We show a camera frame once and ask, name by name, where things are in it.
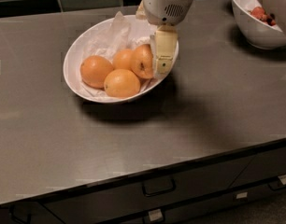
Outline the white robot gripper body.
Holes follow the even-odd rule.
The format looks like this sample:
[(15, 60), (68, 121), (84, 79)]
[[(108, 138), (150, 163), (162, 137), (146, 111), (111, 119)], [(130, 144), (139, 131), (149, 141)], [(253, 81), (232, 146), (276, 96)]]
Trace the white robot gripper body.
[(143, 0), (143, 8), (150, 24), (177, 25), (181, 23), (193, 0)]

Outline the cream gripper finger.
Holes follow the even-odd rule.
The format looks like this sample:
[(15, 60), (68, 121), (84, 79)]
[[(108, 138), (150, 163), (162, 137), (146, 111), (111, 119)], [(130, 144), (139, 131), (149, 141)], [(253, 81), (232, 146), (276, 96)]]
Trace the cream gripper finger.
[(150, 36), (153, 76), (166, 77), (173, 67), (178, 44), (178, 33), (172, 25), (160, 25)]
[(143, 2), (140, 2), (137, 11), (136, 11), (136, 18), (139, 20), (145, 20), (146, 19), (146, 14), (145, 14), (145, 9), (144, 9), (144, 4)]

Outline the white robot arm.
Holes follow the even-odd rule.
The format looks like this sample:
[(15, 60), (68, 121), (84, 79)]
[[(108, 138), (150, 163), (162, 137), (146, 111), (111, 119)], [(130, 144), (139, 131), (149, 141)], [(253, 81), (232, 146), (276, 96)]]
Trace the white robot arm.
[[(176, 26), (193, 0), (142, 0), (136, 17), (154, 25), (150, 37), (153, 76), (166, 77), (178, 50)], [(286, 0), (232, 0), (235, 21), (248, 42), (259, 49), (286, 46)]]

